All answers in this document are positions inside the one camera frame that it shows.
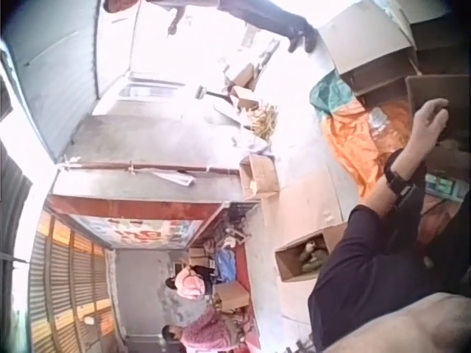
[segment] person in pink shirt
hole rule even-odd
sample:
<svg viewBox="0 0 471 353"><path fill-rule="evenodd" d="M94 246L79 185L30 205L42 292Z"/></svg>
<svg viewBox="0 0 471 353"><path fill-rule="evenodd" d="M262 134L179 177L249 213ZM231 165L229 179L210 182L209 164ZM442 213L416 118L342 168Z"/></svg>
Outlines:
<svg viewBox="0 0 471 353"><path fill-rule="evenodd" d="M187 349L198 352L226 352L235 349L244 333L229 315L208 307L186 327L165 325L162 337L167 343L182 343Z"/></svg>
<svg viewBox="0 0 471 353"><path fill-rule="evenodd" d="M213 269L187 265L175 277L168 278L165 284L183 298L201 300L212 294L213 282Z"/></svg>

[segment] sign with red text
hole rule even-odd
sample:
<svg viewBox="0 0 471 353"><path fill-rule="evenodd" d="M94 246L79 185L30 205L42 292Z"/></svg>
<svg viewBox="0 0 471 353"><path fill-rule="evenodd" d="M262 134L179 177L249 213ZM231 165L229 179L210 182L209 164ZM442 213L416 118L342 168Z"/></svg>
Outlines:
<svg viewBox="0 0 471 353"><path fill-rule="evenodd" d="M202 224L202 221L72 217L111 246L134 249L183 249Z"/></svg>

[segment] black watch strap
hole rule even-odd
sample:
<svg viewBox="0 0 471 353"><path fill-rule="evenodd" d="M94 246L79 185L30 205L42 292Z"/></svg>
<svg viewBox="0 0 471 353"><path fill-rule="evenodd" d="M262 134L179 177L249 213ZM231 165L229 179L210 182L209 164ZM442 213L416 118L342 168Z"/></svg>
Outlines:
<svg viewBox="0 0 471 353"><path fill-rule="evenodd" d="M390 168L386 168L384 175L388 187L393 193L399 197L404 197L412 189L413 184L404 180L398 173L392 171Z"/></svg>

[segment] red mat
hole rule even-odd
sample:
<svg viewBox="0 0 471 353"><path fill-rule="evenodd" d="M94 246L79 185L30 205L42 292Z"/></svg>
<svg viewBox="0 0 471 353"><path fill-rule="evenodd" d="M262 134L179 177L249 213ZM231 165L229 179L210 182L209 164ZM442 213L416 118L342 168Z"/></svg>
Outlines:
<svg viewBox="0 0 471 353"><path fill-rule="evenodd" d="M237 246L234 248L235 255L235 269L237 270L237 281L250 292L250 281L249 281L249 268L247 267L247 255L245 252L245 246ZM253 311L252 302L250 302L249 312L252 314L252 317L255 322L255 314ZM250 343L257 349L260 347L260 339L258 333L251 332L246 337L245 340L247 343Z"/></svg>

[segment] shoe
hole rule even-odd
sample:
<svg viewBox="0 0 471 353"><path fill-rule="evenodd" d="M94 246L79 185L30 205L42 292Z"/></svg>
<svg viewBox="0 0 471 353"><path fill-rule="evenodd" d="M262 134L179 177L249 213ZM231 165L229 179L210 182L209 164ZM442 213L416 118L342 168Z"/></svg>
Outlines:
<svg viewBox="0 0 471 353"><path fill-rule="evenodd" d="M319 38L319 32L311 25L304 31L304 50L310 54L314 51Z"/></svg>
<svg viewBox="0 0 471 353"><path fill-rule="evenodd" d="M289 39L288 53L293 53L300 44L302 36L298 35L296 37Z"/></svg>

